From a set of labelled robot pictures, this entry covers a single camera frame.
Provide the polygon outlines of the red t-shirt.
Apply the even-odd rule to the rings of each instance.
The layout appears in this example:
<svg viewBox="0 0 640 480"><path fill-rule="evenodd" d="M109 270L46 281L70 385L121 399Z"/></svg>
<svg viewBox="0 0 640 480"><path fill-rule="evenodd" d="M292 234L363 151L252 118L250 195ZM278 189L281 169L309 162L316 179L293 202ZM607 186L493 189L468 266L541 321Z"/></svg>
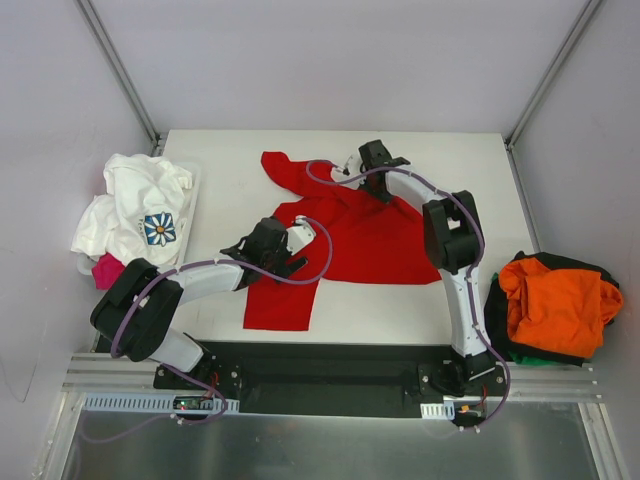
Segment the red t-shirt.
<svg viewBox="0 0 640 480"><path fill-rule="evenodd" d="M318 282L428 285L440 274L424 251L422 216L394 198L385 204L369 193L332 186L327 164L295 162L282 152L265 152L261 165L279 187L297 195L274 211L285 225L303 215L325 227L301 251L308 264L295 285L261 278L249 286L243 326L254 330L308 329Z"/></svg>

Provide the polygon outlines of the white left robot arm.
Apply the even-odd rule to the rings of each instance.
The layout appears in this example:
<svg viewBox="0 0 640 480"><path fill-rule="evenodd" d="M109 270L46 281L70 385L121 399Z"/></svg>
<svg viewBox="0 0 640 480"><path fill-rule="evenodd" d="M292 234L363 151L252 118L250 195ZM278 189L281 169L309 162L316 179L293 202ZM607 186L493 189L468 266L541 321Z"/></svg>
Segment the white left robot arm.
<svg viewBox="0 0 640 480"><path fill-rule="evenodd" d="M133 260L92 311L91 325L111 342L118 357L169 365L187 387L199 389L210 381L212 366L204 359L202 346L171 327L178 307L214 293L244 289L267 273L291 278L307 264L306 258L293 256L315 237L311 224L302 218L286 227L266 217L212 260L179 269Z"/></svg>

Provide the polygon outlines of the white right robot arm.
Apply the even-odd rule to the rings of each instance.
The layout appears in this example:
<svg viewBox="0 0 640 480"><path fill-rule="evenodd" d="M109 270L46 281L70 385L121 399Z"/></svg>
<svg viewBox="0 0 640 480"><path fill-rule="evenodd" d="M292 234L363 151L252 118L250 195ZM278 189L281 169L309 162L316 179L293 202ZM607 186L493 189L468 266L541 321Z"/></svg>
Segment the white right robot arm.
<svg viewBox="0 0 640 480"><path fill-rule="evenodd" d="M473 195L450 193L415 172L403 157L394 158L382 141L360 146L362 186L381 200L399 197L422 214L424 245L444 283L452 322L452 388L470 395L494 369L478 286L478 266L485 241Z"/></svg>

